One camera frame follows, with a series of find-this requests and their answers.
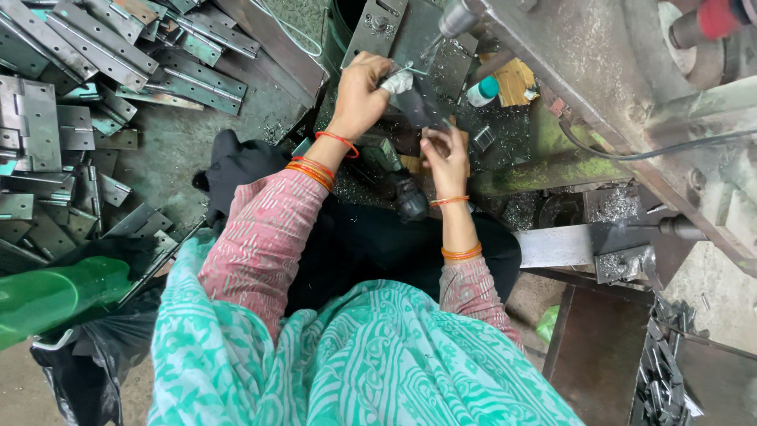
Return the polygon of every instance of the teal bottle cap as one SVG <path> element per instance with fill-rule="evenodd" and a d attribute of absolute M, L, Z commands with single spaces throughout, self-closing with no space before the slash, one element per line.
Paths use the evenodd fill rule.
<path fill-rule="evenodd" d="M 496 78 L 486 77 L 478 84 L 478 92 L 486 99 L 492 99 L 500 92 L 500 84 Z"/>

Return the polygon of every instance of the electric cable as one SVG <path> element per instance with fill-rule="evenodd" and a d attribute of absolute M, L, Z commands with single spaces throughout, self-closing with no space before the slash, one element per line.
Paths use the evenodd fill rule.
<path fill-rule="evenodd" d="M 303 32 L 302 32 L 302 31 L 300 31 L 300 30 L 299 30 L 299 29 L 298 29 L 297 27 L 295 27 L 294 25 L 290 24 L 289 22 L 286 22 L 285 20 L 280 20 L 280 19 L 279 19 L 279 18 L 278 18 L 278 17 L 277 17 L 277 16 L 276 16 L 276 15 L 275 15 L 274 13 L 273 13 L 273 11 L 271 10 L 271 8 L 270 8 L 270 7 L 268 6 L 268 3 L 266 3 L 266 0 L 250 0 L 250 3 L 252 3 L 253 5 L 256 5 L 256 6 L 257 6 L 257 8 L 259 8 L 259 9 L 260 9 L 260 10 L 261 10 L 261 11 L 262 11 L 262 12 L 263 12 L 264 14 L 266 14 L 266 15 L 268 15 L 268 16 L 270 16 L 270 17 L 272 17 L 272 18 L 273 18 L 273 20 L 274 20 L 274 21 L 276 21 L 276 23 L 277 23 L 277 24 L 279 25 L 279 28 L 281 28 L 281 29 L 282 29 L 282 31 L 284 32 L 284 34 L 286 34 L 286 36 L 287 36 L 287 37 L 289 37 L 289 39 L 290 39 L 290 40 L 291 40 L 291 41 L 292 41 L 292 42 L 293 42 L 293 43 L 294 43 L 295 45 L 297 45 L 297 47 L 298 47 L 298 48 L 300 48 L 300 50 L 301 50 L 302 52 L 305 52 L 305 53 L 307 53 L 308 55 L 310 55 L 310 56 L 312 56 L 312 57 L 314 57 L 314 58 L 318 58 L 318 57 L 319 57 L 320 55 L 322 55 L 322 54 L 323 54 L 323 48 L 321 47 L 321 45 L 320 45 L 320 44 L 319 44 L 319 43 L 318 43 L 317 41 L 315 41 L 315 40 L 311 39 L 311 38 L 310 38 L 310 37 L 309 37 L 309 36 L 308 36 L 307 34 L 303 33 Z M 306 39 L 307 39 L 307 40 L 308 40 L 309 42 L 313 43 L 313 45 L 314 45 L 314 46 L 316 46 L 316 47 L 318 48 L 318 52 L 316 53 L 316 52 L 311 52 L 311 51 L 307 50 L 307 49 L 306 49 L 306 48 L 305 48 L 304 46 L 302 46 L 302 45 L 300 44 L 300 42 L 298 42 L 298 41 L 297 41 L 297 40 L 296 40 L 296 39 L 295 39 L 295 38 L 294 38 L 294 37 L 292 36 L 292 34 L 291 34 L 291 33 L 290 33 L 290 32 L 289 32 L 289 31 L 288 31 L 288 30 L 287 30 L 286 28 L 284 28 L 284 25 L 286 25 L 286 26 L 287 26 L 287 27 L 289 27 L 289 28 L 292 28 L 292 29 L 293 29 L 294 31 L 296 31 L 296 32 L 297 32 L 298 34 L 300 34 L 301 36 L 303 36 L 304 38 L 306 38 Z"/>
<path fill-rule="evenodd" d="M 641 154 L 614 155 L 614 154 L 607 154 L 606 152 L 597 151 L 596 149 L 583 144 L 583 142 L 578 140 L 576 135 L 573 134 L 573 132 L 570 130 L 570 122 L 566 120 L 565 118 L 560 119 L 559 125 L 560 125 L 560 130 L 562 130 L 562 132 L 565 134 L 565 137 L 567 137 L 568 140 L 573 143 L 573 145 L 576 145 L 578 148 L 583 149 L 584 151 L 589 152 L 591 155 L 595 155 L 596 157 L 606 158 L 608 160 L 615 160 L 615 161 L 646 160 L 648 158 L 658 157 L 660 155 L 670 154 L 672 152 L 686 151 L 688 149 L 699 148 L 700 146 L 717 145 L 719 143 L 729 143 L 734 138 L 739 138 L 742 136 L 748 136 L 748 135 L 757 133 L 757 130 L 744 130 L 742 132 L 736 132 L 736 133 L 732 133 L 726 136 L 711 136 L 711 137 L 706 137 L 706 138 L 702 138 L 698 140 L 691 140 L 689 142 L 679 143 L 678 145 L 667 146 L 665 148 L 657 149 L 655 151 L 643 152 Z"/>

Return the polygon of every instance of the white wire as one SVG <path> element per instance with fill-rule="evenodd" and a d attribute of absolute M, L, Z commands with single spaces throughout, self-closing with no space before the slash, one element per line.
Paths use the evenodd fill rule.
<path fill-rule="evenodd" d="M 284 32 L 284 34 L 286 34 L 286 36 L 287 36 L 287 37 L 289 37 L 289 39 L 290 39 L 290 40 L 291 40 L 292 42 L 294 42 L 294 44 L 295 44 L 295 45 L 297 45 L 297 47 L 298 47 L 298 48 L 300 48 L 300 50 L 302 50 L 302 52 L 305 52 L 305 53 L 307 53 L 308 55 L 310 55 L 310 56 L 312 56 L 312 57 L 314 57 L 314 58 L 318 58 L 318 57 L 319 57 L 320 55 L 322 55 L 322 54 L 323 54 L 323 49 L 321 48 L 321 45 L 320 45 L 320 44 L 319 44 L 318 42 L 316 42 L 315 40 L 311 39 L 311 38 L 310 38 L 309 36 L 307 36 L 307 34 L 305 34 L 305 33 L 303 33 L 302 31 L 300 31 L 300 30 L 299 30 L 299 29 L 298 29 L 297 27 L 295 27 L 294 25 L 292 25 L 292 24 L 290 24 L 289 22 L 286 22 L 286 21 L 284 21 L 284 20 L 280 20 L 280 19 L 279 19 L 279 18 L 278 18 L 278 17 L 276 16 L 276 15 L 274 15 L 274 14 L 273 14 L 273 11 L 271 10 L 271 8 L 270 8 L 270 7 L 268 7 L 268 4 L 266 3 L 266 0 L 250 0 L 250 3 L 252 3 L 253 5 L 256 5 L 256 6 L 257 6 L 257 7 L 258 7 L 258 8 L 259 8 L 259 9 L 260 9 L 260 10 L 261 10 L 261 11 L 262 11 L 262 12 L 263 12 L 264 14 L 266 14 L 266 15 L 268 15 L 268 16 L 270 16 L 270 17 L 272 17 L 272 18 L 273 18 L 273 20 L 274 20 L 274 21 L 276 21 L 276 23 L 277 23 L 277 24 L 279 25 L 279 28 L 281 28 L 281 29 L 282 29 L 282 31 Z M 307 39 L 308 41 L 310 41 L 311 43 L 313 43 L 313 45 L 314 45 L 314 46 L 316 46 L 316 47 L 318 48 L 318 52 L 317 52 L 317 53 L 315 53 L 315 52 L 311 52 L 311 51 L 307 50 L 306 48 L 304 48 L 304 47 L 303 47 L 303 46 L 302 46 L 302 45 L 300 44 L 300 42 L 298 42 L 298 41 L 297 41 L 297 40 L 296 40 L 296 39 L 295 39 L 295 38 L 294 38 L 294 37 L 293 37 L 293 36 L 291 35 L 291 33 L 290 33 L 290 32 L 289 32 L 289 31 L 288 31 L 288 30 L 287 30 L 286 28 L 284 28 L 284 25 L 286 25 L 286 26 L 287 26 L 287 27 L 289 27 L 289 28 L 292 28 L 292 29 L 293 29 L 294 31 L 296 31 L 296 32 L 297 32 L 298 34 L 300 34 L 301 36 L 303 36 L 304 38 L 306 38 L 306 39 Z"/>

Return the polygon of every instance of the pile of metal hinges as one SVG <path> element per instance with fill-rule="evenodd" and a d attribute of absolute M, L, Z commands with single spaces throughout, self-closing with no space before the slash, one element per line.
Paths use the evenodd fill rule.
<path fill-rule="evenodd" d="M 131 101 L 236 115 L 247 86 L 212 68 L 260 45 L 235 25 L 203 0 L 0 0 L 0 248 L 39 264 L 110 236 L 174 250 L 148 205 L 103 227 L 132 192 L 112 177 L 138 146 Z"/>
<path fill-rule="evenodd" d="M 696 334 L 696 309 L 685 301 L 670 304 L 658 297 L 647 328 L 646 342 L 637 376 L 637 409 L 647 424 L 672 426 L 689 424 L 701 415 L 699 407 L 684 389 L 684 377 L 675 357 L 681 334 Z"/>

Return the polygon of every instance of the hand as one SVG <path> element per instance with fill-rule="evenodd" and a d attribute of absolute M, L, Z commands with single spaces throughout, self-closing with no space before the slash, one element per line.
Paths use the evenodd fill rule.
<path fill-rule="evenodd" d="M 463 147 L 460 130 L 457 127 L 451 127 L 446 132 L 423 129 L 423 136 L 421 150 L 427 158 L 423 166 L 431 168 L 434 174 L 437 199 L 464 196 L 468 180 L 468 153 Z"/>
<path fill-rule="evenodd" d="M 347 140 L 360 138 L 384 114 L 389 91 L 376 89 L 376 80 L 391 67 L 391 61 L 361 52 L 341 73 L 339 95 L 326 131 Z"/>

